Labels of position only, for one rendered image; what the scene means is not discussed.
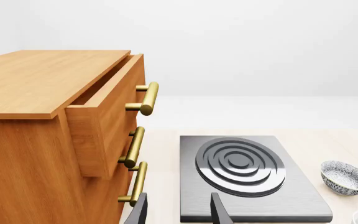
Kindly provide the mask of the wooden cabinet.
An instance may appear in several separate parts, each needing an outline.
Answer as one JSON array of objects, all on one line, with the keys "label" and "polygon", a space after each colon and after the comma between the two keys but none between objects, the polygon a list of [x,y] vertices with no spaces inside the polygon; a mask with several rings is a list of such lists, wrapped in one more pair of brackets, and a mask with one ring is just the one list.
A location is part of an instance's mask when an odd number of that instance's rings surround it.
[{"label": "wooden cabinet", "polygon": [[118,224],[131,195],[83,177],[65,109],[129,50],[0,55],[0,224]]}]

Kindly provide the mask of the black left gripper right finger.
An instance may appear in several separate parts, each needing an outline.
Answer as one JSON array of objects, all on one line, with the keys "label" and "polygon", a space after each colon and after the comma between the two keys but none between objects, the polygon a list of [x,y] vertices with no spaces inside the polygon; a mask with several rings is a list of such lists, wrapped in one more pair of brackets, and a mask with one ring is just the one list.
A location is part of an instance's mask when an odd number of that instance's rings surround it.
[{"label": "black left gripper right finger", "polygon": [[213,224],[234,224],[216,192],[211,193],[210,209]]}]

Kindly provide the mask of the flat black stove plate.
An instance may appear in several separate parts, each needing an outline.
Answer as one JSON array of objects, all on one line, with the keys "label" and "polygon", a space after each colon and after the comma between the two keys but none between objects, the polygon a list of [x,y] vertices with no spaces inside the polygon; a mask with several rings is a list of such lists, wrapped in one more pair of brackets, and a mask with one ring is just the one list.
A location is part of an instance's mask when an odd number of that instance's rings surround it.
[{"label": "flat black stove plate", "polygon": [[181,136],[180,221],[211,222],[211,194],[238,223],[329,223],[333,213],[274,136]]}]

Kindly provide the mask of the open wooden drawer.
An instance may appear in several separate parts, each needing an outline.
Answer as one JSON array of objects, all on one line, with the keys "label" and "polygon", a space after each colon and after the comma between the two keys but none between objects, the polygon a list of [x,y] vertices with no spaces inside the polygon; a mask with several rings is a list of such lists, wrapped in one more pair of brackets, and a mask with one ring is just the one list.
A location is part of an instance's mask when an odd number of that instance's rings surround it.
[{"label": "open wooden drawer", "polygon": [[145,85],[144,56],[128,55],[65,109],[83,177],[112,177],[137,127],[137,112],[125,105],[142,102],[138,85]]}]

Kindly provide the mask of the patterned black and white bowl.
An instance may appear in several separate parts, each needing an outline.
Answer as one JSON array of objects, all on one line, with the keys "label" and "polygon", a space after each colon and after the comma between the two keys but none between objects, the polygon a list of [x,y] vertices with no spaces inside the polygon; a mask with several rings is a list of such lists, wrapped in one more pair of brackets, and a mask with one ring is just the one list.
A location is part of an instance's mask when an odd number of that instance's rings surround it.
[{"label": "patterned black and white bowl", "polygon": [[358,195],[358,168],[345,162],[325,161],[320,165],[323,182],[338,195]]}]

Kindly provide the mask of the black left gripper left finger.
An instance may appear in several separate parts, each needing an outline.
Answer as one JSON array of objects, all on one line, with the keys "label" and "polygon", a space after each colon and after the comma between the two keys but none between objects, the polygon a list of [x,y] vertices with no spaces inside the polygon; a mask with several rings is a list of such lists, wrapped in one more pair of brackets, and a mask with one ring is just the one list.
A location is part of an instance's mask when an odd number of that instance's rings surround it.
[{"label": "black left gripper left finger", "polygon": [[124,224],[145,224],[147,218],[147,194],[141,193]]}]

